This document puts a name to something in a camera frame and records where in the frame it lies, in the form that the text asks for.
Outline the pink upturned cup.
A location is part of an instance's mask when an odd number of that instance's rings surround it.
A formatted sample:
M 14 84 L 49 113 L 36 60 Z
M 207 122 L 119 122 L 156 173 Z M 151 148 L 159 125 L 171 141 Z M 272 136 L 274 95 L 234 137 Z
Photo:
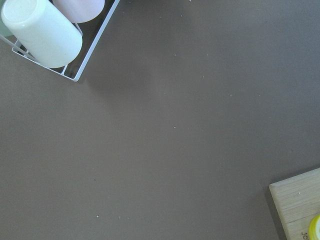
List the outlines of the pink upturned cup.
M 53 0 L 52 2 L 71 23 L 91 21 L 105 6 L 104 0 Z

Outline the white upturned cup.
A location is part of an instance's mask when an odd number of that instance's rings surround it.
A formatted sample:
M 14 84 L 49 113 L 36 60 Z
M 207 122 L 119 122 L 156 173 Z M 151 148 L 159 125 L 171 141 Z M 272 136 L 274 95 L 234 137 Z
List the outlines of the white upturned cup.
M 6 0 L 1 19 L 36 61 L 47 68 L 71 63 L 82 49 L 81 33 L 48 0 Z

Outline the wooden cutting board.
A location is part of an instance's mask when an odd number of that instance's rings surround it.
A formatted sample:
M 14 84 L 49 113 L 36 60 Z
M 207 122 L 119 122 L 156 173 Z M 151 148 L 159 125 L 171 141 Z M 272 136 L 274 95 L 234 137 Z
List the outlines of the wooden cutting board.
M 320 215 L 320 169 L 272 183 L 269 190 L 286 238 L 310 240 L 310 223 Z

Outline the lemon slice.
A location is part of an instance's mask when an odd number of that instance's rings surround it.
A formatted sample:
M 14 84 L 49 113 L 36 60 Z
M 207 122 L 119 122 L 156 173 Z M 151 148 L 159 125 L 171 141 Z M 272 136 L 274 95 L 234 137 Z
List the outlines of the lemon slice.
M 308 227 L 308 237 L 310 240 L 320 240 L 320 215 L 315 216 Z

